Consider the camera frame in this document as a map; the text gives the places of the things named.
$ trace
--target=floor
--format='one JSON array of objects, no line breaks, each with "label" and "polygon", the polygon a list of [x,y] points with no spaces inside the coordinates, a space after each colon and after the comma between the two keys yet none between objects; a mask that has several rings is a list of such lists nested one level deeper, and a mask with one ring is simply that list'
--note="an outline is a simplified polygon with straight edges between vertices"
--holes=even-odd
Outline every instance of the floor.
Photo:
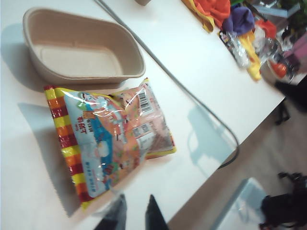
[{"label": "floor", "polygon": [[241,144],[237,160],[217,170],[170,220],[171,230],[209,230],[242,180],[249,177],[256,178],[269,195],[291,192],[291,184],[276,175],[282,171],[307,174],[307,114],[289,101],[285,104],[291,118],[276,126],[273,111]]}]

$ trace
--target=red and yellow striped edge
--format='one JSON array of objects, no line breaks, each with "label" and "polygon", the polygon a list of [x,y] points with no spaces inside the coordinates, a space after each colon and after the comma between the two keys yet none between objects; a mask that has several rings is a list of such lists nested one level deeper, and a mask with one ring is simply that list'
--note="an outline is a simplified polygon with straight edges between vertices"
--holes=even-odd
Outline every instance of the red and yellow striped edge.
[{"label": "red and yellow striped edge", "polygon": [[59,136],[62,154],[70,170],[72,181],[75,184],[81,202],[81,207],[86,209],[94,198],[88,195],[82,168],[81,151],[74,136],[64,101],[65,92],[73,92],[73,90],[54,86],[46,86],[44,90]]}]

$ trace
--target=black cable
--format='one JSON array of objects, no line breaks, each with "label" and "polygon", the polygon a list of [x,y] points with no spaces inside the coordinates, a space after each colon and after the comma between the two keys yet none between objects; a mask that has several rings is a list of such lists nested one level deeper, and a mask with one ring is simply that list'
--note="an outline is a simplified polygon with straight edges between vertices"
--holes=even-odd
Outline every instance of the black cable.
[{"label": "black cable", "polygon": [[222,164],[218,169],[226,167],[227,165],[231,164],[235,161],[235,159],[239,155],[239,141],[233,131],[223,122],[220,118],[211,110],[209,109],[201,100],[199,100],[192,92],[190,92],[166,67],[165,65],[157,58],[157,56],[150,50],[150,48],[108,7],[107,4],[103,0],[94,0],[101,8],[103,8],[118,24],[125,27],[134,37],[135,40],[143,47],[144,50],[156,61],[156,63],[164,70],[164,72],[175,82],[177,86],[179,86],[182,91],[188,94],[191,98],[193,98],[200,106],[205,108],[216,120],[218,120],[233,136],[236,142],[236,149],[235,154],[232,159],[227,161],[226,163]]}]

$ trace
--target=colorful snack package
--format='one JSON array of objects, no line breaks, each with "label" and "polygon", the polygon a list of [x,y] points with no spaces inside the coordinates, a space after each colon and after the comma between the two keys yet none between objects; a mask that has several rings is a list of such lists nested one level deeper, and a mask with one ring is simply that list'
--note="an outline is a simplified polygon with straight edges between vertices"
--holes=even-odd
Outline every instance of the colorful snack package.
[{"label": "colorful snack package", "polygon": [[45,94],[83,208],[145,159],[176,151],[148,79],[111,95],[54,86]]}]

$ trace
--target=barcode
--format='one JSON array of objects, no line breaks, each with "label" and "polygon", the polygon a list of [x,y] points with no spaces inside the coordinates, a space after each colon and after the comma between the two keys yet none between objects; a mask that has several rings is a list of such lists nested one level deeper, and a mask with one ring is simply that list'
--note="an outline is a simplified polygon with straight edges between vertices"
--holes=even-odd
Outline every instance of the barcode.
[{"label": "barcode", "polygon": [[148,99],[147,99],[147,96],[146,96],[146,93],[145,93],[145,90],[143,90],[142,92],[140,92],[138,94],[138,97],[139,97],[139,100],[140,100],[140,108],[141,108],[141,111],[143,113],[146,113],[146,112],[149,112],[152,110],[149,102],[148,102]]}]

